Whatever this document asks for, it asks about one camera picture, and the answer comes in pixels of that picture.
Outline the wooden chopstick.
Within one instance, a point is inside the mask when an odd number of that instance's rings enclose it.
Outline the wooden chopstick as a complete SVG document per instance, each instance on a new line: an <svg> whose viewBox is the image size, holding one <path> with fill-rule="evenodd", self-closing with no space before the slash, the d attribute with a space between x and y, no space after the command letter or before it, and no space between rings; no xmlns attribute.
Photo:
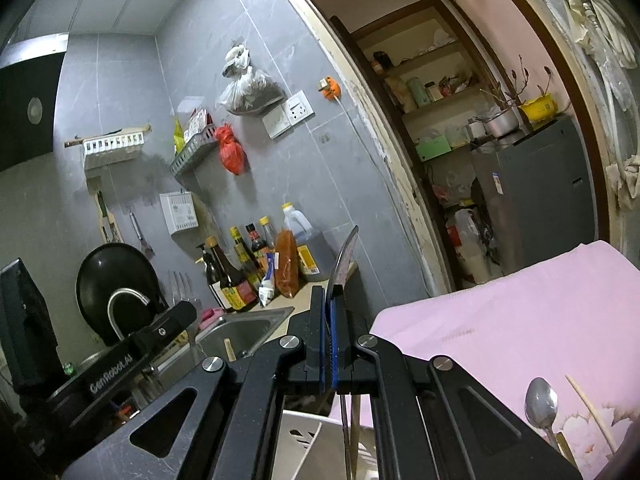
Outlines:
<svg viewBox="0 0 640 480"><path fill-rule="evenodd" d="M608 445L608 448L611 450L611 454L614 454L617 451L617 444L612 431L610 430L610 428L608 428L608 426L605 425L603 418L598 413L593 403L589 400L588 396L584 393L584 390L582 390L582 387L578 384L578 382L576 382L576 380L569 374L566 374L565 378L570 383L576 394L579 396L579 399L582 400L582 403L585 404L585 407L591 414L592 419L596 422L598 428L600 429L601 434L604 437L606 444Z"/></svg>
<svg viewBox="0 0 640 480"><path fill-rule="evenodd" d="M358 467L358 448L360 434L360 405L361 398L359 394L352 396L350 402L350 426L349 426L349 461L352 468L352 480L357 479Z"/></svg>

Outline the dark steel spoon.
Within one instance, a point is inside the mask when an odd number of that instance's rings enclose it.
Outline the dark steel spoon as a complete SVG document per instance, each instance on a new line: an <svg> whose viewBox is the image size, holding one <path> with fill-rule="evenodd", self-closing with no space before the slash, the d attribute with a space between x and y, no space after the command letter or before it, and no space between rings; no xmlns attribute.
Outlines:
<svg viewBox="0 0 640 480"><path fill-rule="evenodd" d="M337 393L338 400L340 400L347 479L352 478L352 468L350 468L349 461L350 412L348 414L346 396L344 393L338 392L338 381L340 380L340 371L346 367L345 360L347 349L350 347L350 338L346 314L338 312L338 307L340 306L338 300L344 295L344 287L349 277L349 267L352 264L352 254L357 244L358 231L358 226L354 226L348 237L346 237L336 257L334 270L326 292L326 313L329 315L330 328L331 387Z"/></svg>

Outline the gold spoon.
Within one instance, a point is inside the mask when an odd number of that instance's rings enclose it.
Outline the gold spoon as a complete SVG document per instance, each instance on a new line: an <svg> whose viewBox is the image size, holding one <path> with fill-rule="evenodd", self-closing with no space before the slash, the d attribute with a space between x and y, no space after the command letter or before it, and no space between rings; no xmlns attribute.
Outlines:
<svg viewBox="0 0 640 480"><path fill-rule="evenodd" d="M558 448L560 450L560 453L562 454L562 456L568 461L570 462L575 468L578 468L574 454L572 452L572 450L570 449L570 446L568 445L568 442L566 440L566 437L564 437L564 434L562 433L562 431L556 432L554 434L555 436L555 441L558 444Z"/></svg>

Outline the dark soy sauce bottle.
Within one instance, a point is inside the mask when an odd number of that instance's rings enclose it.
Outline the dark soy sauce bottle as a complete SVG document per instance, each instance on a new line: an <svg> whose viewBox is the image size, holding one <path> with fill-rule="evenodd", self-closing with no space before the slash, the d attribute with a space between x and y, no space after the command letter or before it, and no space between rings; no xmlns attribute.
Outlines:
<svg viewBox="0 0 640 480"><path fill-rule="evenodd" d="M207 237L205 244L213 252L221 267L220 290L231 309L236 312L246 312L255 307L256 292L245 274L229 261L215 237Z"/></svg>

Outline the blue white packet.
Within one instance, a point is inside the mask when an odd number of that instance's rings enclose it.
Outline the blue white packet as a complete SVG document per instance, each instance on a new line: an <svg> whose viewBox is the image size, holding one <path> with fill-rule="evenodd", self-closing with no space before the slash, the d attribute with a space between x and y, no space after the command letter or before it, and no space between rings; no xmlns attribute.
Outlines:
<svg viewBox="0 0 640 480"><path fill-rule="evenodd" d="M268 252L267 258L267 271L260 282L258 288L259 302L262 307L268 306L270 302L277 296L276 279L274 278L274 255L272 252Z"/></svg>

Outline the dark vinegar bottle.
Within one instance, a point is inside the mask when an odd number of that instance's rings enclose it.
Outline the dark vinegar bottle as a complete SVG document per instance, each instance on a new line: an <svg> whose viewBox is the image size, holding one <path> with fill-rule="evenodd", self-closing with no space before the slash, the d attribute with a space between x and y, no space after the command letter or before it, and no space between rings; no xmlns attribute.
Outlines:
<svg viewBox="0 0 640 480"><path fill-rule="evenodd" d="M219 281L219 276L215 268L213 256L207 251L205 244L199 244L198 249L202 253L201 262L204 264L204 268L205 268L205 277L206 277L207 287L210 293L213 295L217 306L220 307L221 310L226 312L227 308L224 305L224 302L221 300L215 288L215 284Z"/></svg>

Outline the black wok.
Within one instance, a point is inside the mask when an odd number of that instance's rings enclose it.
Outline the black wok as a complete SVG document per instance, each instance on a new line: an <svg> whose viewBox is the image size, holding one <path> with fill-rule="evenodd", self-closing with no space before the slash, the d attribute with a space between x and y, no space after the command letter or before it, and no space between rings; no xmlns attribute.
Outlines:
<svg viewBox="0 0 640 480"><path fill-rule="evenodd" d="M107 301L122 287L133 288L149 298L151 323L167 310L156 272L139 249L124 243L107 243L93 249L78 270L75 295L84 321L107 347L118 343L108 322Z"/></svg>

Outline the orange spice bag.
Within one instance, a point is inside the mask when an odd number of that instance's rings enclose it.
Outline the orange spice bag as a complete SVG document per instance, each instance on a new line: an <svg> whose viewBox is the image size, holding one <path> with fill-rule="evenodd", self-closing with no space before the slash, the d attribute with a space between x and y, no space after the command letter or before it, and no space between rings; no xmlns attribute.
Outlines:
<svg viewBox="0 0 640 480"><path fill-rule="evenodd" d="M274 245L276 286L285 298L293 298L299 290L298 253L293 232L283 229Z"/></svg>

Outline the red cap sauce bottle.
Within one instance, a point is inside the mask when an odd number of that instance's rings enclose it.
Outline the red cap sauce bottle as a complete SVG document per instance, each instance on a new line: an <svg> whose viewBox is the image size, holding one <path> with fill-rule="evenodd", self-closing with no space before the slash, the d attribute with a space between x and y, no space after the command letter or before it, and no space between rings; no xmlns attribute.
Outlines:
<svg viewBox="0 0 640 480"><path fill-rule="evenodd" d="M266 275L269 271L268 255L271 249L268 243L258 234L253 223L247 224L245 229L250 236L250 250L258 262L260 270L262 270L262 275Z"/></svg>

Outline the grey refrigerator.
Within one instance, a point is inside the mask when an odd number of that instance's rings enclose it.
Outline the grey refrigerator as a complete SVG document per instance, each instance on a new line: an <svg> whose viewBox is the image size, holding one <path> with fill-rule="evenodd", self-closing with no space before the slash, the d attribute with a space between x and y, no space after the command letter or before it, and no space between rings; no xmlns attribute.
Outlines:
<svg viewBox="0 0 640 480"><path fill-rule="evenodd" d="M582 137L566 115L471 152L505 274L597 237Z"/></svg>

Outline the red plastic bag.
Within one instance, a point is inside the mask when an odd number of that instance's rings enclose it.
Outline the red plastic bag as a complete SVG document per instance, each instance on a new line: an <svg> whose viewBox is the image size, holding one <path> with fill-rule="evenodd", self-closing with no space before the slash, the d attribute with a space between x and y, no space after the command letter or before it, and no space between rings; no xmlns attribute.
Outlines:
<svg viewBox="0 0 640 480"><path fill-rule="evenodd" d="M221 165L235 176L242 174L245 170L246 156L231 126L225 122L216 128L215 138L219 145Z"/></svg>

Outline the steel pot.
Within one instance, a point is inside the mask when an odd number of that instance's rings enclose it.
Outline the steel pot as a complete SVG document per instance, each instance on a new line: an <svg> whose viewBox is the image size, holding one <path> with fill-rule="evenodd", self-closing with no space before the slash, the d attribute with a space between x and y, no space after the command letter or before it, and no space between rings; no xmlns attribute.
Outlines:
<svg viewBox="0 0 640 480"><path fill-rule="evenodd" d="M520 128L518 114L513 107L499 110L483 120L485 130L495 139L507 136Z"/></svg>

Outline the grey wall shelf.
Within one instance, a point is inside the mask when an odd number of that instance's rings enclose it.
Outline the grey wall shelf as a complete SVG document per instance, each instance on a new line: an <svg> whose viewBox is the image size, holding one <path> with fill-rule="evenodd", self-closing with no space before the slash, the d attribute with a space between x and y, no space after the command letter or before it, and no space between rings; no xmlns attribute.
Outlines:
<svg viewBox="0 0 640 480"><path fill-rule="evenodd" d="M207 125L200 133L194 134L183 150L169 166L174 177L193 170L216 146L215 126Z"/></svg>

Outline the white wall basket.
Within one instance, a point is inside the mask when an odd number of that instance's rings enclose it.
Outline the white wall basket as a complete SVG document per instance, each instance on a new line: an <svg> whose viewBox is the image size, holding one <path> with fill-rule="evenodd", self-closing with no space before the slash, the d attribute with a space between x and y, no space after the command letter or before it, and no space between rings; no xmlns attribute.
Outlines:
<svg viewBox="0 0 640 480"><path fill-rule="evenodd" d="M122 128L100 136L68 140L64 148L81 147L85 172L137 158L143 151L145 136L152 131L150 124Z"/></svg>

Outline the white wall socket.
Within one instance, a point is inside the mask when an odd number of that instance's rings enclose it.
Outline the white wall socket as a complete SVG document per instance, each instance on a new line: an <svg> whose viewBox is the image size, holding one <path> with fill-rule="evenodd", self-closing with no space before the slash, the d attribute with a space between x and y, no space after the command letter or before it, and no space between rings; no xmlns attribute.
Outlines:
<svg viewBox="0 0 640 480"><path fill-rule="evenodd" d="M262 123L270 139L275 139L313 114L314 110L305 92L299 91L262 116Z"/></svg>

